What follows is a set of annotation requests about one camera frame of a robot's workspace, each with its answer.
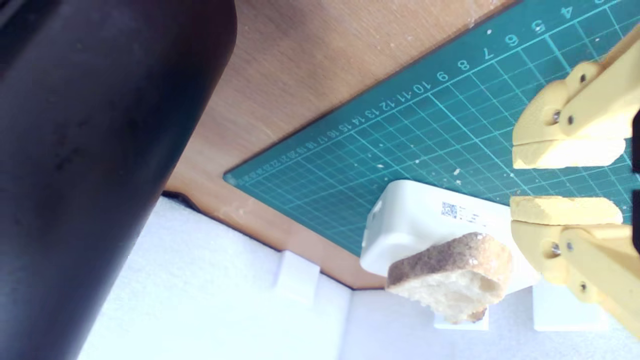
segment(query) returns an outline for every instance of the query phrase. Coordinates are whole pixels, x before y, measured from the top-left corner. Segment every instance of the white styrofoam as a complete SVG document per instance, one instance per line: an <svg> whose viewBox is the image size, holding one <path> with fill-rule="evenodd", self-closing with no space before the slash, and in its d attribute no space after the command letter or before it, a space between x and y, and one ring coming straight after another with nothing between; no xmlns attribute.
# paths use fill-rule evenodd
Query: white styrofoam
<svg viewBox="0 0 640 360"><path fill-rule="evenodd" d="M455 214L444 213L449 205L456 207ZM360 264L386 277L392 263L474 231L492 235L511 250L513 273L507 293L538 281L539 273L511 237L508 206L411 180L391 182L371 209Z"/></svg>
<svg viewBox="0 0 640 360"><path fill-rule="evenodd" d="M161 198L78 359L337 360L351 290L320 274L312 306L282 297L280 260Z"/></svg>
<svg viewBox="0 0 640 360"><path fill-rule="evenodd" d="M484 312L484 318L478 322L468 322L464 321L458 324L452 324L444 319L444 316L440 314L434 314L433 316L433 327L436 329L446 329L446 330L480 330L487 331L489 330L489 309Z"/></svg>
<svg viewBox="0 0 640 360"><path fill-rule="evenodd" d="M276 274L276 292L303 304L312 305L320 277L320 266L289 250L284 250L281 254L280 267Z"/></svg>
<svg viewBox="0 0 640 360"><path fill-rule="evenodd" d="M533 286L533 327L537 331L602 331L609 322L598 304L581 302L566 286L541 279Z"/></svg>

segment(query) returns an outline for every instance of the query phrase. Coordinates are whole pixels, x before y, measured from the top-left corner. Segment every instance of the bread slice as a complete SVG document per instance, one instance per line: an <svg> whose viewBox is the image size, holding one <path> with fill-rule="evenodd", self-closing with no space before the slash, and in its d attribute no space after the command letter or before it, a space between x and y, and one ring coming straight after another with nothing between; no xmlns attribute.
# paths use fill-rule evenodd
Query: bread slice
<svg viewBox="0 0 640 360"><path fill-rule="evenodd" d="M391 264L387 291L428 305L451 323L476 322L504 298L510 280L509 248L469 233Z"/></svg>
<svg viewBox="0 0 640 360"><path fill-rule="evenodd" d="M511 219L545 225L622 224L622 212L603 197L512 196Z"/></svg>

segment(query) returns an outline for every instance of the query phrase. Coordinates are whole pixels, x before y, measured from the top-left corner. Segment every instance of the white support block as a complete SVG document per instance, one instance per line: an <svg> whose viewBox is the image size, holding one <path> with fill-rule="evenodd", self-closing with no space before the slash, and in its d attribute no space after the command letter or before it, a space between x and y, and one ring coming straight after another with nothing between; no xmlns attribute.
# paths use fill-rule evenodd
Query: white support block
<svg viewBox="0 0 640 360"><path fill-rule="evenodd" d="M275 291L281 296L312 306L319 276L320 266L285 250L281 252Z"/></svg>
<svg viewBox="0 0 640 360"><path fill-rule="evenodd" d="M602 331L609 322L598 304L581 302L566 286L541 279L533 286L533 327L537 331Z"/></svg>

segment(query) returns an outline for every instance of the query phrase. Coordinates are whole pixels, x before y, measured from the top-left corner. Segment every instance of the bread crust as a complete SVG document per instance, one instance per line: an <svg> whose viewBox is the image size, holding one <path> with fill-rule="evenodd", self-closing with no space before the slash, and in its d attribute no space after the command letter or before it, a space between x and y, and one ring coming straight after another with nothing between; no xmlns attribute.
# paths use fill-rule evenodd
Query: bread crust
<svg viewBox="0 0 640 360"><path fill-rule="evenodd" d="M488 234L469 233L391 264L386 289L418 300L422 305L431 306L451 322L478 321L484 316L487 305L495 304L504 298L511 280L511 271L512 259L508 247ZM419 297L413 294L419 291L416 290L416 284L426 277L437 279L439 275L463 272L480 275L480 281L475 285L478 288L473 289L471 293L483 295L481 299L478 298L477 304L467 309L464 314L443 311L442 306L435 305L438 299L429 301L428 294L419 294Z"/></svg>

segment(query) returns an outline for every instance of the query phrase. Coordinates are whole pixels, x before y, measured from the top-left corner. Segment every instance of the white plastic container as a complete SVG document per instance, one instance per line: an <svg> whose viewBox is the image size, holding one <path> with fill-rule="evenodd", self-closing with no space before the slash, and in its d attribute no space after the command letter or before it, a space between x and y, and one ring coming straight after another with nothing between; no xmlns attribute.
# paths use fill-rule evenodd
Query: white plastic container
<svg viewBox="0 0 640 360"><path fill-rule="evenodd" d="M513 273L507 293L538 282L539 273L511 237L508 206L411 180L387 185L371 209L360 264L386 277L392 263L474 231L492 235L511 250Z"/></svg>

